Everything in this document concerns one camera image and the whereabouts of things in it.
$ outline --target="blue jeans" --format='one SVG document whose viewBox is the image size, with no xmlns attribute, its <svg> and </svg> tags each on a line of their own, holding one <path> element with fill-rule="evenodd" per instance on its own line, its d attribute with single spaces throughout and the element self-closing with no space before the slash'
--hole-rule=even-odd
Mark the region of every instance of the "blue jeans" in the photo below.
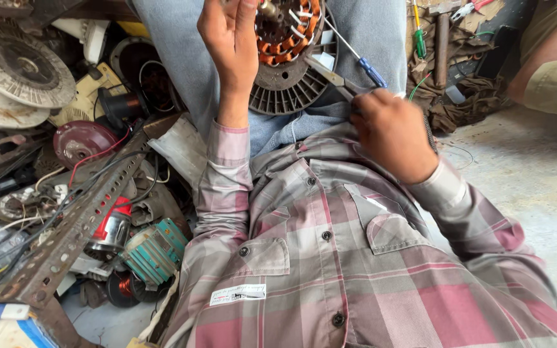
<svg viewBox="0 0 557 348">
<path fill-rule="evenodd" d="M 133 0 L 150 31 L 192 122 L 207 139 L 219 107 L 219 75 L 197 32 L 203 0 Z M 366 57 L 393 93 L 406 91 L 406 2 L 404 0 L 327 0 L 337 29 Z M 344 44 L 339 47 L 337 73 L 362 87 L 375 87 Z M 251 156 L 293 144 L 345 122 L 351 107 L 329 88 L 320 99 L 293 115 L 267 116 L 249 111 Z"/>
</svg>

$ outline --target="shirt sleeve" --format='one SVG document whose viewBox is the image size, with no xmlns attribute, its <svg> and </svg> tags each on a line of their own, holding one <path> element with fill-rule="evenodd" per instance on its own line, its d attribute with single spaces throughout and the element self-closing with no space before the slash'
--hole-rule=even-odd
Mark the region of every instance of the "shirt sleeve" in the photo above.
<svg viewBox="0 0 557 348">
<path fill-rule="evenodd" d="M 184 346 L 234 252 L 248 240 L 249 129 L 213 122 L 199 183 L 199 221 L 186 246 L 180 300 L 163 347 Z"/>
<path fill-rule="evenodd" d="M 450 163 L 441 159 L 433 175 L 410 191 L 471 273 L 524 302 L 537 298 L 557 310 L 545 262 L 524 243 L 520 223 L 502 215 Z M 513 286 L 524 291 L 510 291 Z"/>
</svg>

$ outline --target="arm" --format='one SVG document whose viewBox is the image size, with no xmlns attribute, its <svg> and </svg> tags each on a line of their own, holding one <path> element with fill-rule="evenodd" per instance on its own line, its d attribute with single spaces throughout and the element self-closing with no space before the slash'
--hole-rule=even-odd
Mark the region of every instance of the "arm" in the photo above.
<svg viewBox="0 0 557 348">
<path fill-rule="evenodd" d="M 509 84 L 508 95 L 515 102 L 523 104 L 523 96 L 528 82 L 543 64 L 557 61 L 557 28 L 521 67 Z"/>
<path fill-rule="evenodd" d="M 220 105 L 199 183 L 199 221 L 186 246 L 180 300 L 164 347 L 184 346 L 227 263 L 248 239 L 248 98 L 257 75 L 254 31 L 257 0 L 205 0 L 197 28 L 220 77 Z"/>
<path fill-rule="evenodd" d="M 362 110 L 362 115 L 352 115 L 352 122 L 363 147 L 410 185 L 466 268 L 494 287 L 520 284 L 557 308 L 543 261 L 524 245 L 519 223 L 504 217 L 452 166 L 437 158 L 427 141 L 422 111 L 381 89 L 354 102 Z"/>
</svg>

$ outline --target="pink plaid shirt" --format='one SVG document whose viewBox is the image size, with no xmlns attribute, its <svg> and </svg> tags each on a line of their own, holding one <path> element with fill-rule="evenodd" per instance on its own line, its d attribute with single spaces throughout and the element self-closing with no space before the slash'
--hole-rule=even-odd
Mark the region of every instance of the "pink plaid shirt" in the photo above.
<svg viewBox="0 0 557 348">
<path fill-rule="evenodd" d="M 164 347 L 557 347 L 544 262 L 447 162 L 406 187 L 347 123 L 252 161 L 248 144 L 214 124 Z"/>
</svg>

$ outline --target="green screwdriver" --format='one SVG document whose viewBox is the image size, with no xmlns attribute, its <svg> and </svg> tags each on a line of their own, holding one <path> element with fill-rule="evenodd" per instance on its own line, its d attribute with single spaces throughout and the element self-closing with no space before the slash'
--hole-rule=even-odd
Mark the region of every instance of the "green screwdriver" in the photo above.
<svg viewBox="0 0 557 348">
<path fill-rule="evenodd" d="M 416 4 L 416 0 L 414 0 L 414 18 L 416 19 L 416 32 L 414 33 L 416 54 L 420 59 L 425 59 L 427 56 L 427 47 L 425 46 L 425 39 L 423 39 L 423 30 L 420 27 L 420 18 L 418 17 L 418 5 Z"/>
</svg>

